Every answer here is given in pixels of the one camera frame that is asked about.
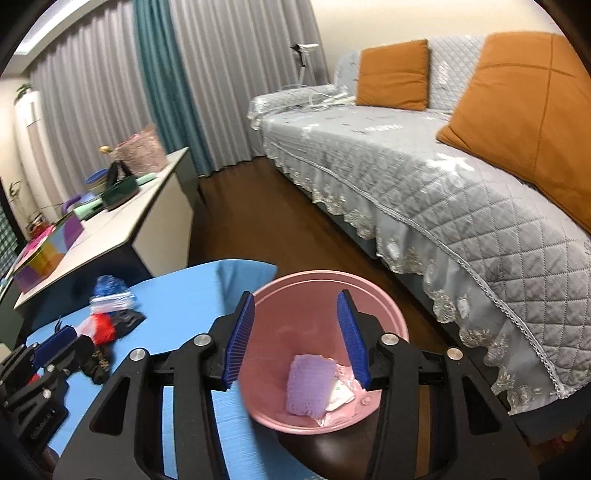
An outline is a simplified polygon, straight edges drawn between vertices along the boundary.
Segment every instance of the pink trash bin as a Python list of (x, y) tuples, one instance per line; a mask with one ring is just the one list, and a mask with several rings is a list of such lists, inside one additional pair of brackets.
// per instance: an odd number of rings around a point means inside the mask
[(355, 400), (350, 415), (337, 424), (319, 426), (309, 417), (285, 411), (287, 379), (296, 355), (311, 353), (349, 366), (336, 316), (337, 295), (349, 290), (360, 312), (376, 316), (386, 332), (408, 340), (404, 317), (392, 298), (368, 280), (331, 270), (300, 272), (278, 278), (255, 292), (256, 316), (240, 372), (248, 413), (280, 432), (311, 435), (344, 429), (379, 407), (381, 393)]

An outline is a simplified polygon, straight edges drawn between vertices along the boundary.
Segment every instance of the silver screw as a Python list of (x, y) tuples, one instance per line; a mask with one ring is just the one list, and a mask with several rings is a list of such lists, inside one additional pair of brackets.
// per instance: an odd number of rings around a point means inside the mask
[(382, 343), (384, 345), (396, 345), (398, 343), (398, 337), (393, 333), (384, 333), (382, 335)]
[(197, 335), (193, 339), (193, 343), (197, 346), (206, 346), (211, 343), (212, 338), (207, 333), (202, 333), (201, 335)]
[(143, 348), (136, 348), (129, 354), (129, 358), (131, 358), (134, 362), (141, 360), (145, 356), (146, 350), (144, 350)]
[(464, 354), (459, 348), (452, 347), (447, 350), (447, 356), (452, 360), (461, 360), (464, 357)]

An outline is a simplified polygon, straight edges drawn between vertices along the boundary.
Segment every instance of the pink bag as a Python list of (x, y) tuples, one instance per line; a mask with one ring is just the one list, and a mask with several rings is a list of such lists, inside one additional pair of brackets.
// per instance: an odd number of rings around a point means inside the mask
[(154, 125), (148, 125), (140, 133), (117, 145), (112, 157), (124, 161), (136, 177), (157, 173), (168, 165)]

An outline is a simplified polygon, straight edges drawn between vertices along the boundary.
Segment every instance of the sofa armrest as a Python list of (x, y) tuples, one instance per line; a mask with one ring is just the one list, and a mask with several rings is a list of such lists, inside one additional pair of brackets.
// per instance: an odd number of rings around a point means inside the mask
[(322, 93), (324, 95), (335, 95), (336, 86), (332, 84), (320, 85), (317, 87), (299, 87), (290, 90), (259, 95), (251, 100), (248, 106), (248, 119), (251, 127), (259, 130), (262, 119), (273, 113), (285, 112), (291, 108), (300, 108), (308, 105), (310, 95)]

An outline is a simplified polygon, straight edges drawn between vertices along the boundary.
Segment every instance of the purple sponge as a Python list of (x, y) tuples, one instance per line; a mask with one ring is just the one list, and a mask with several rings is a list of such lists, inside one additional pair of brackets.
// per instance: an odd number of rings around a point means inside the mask
[(320, 355), (296, 355), (287, 381), (287, 412), (321, 418), (329, 405), (336, 377), (334, 360)]

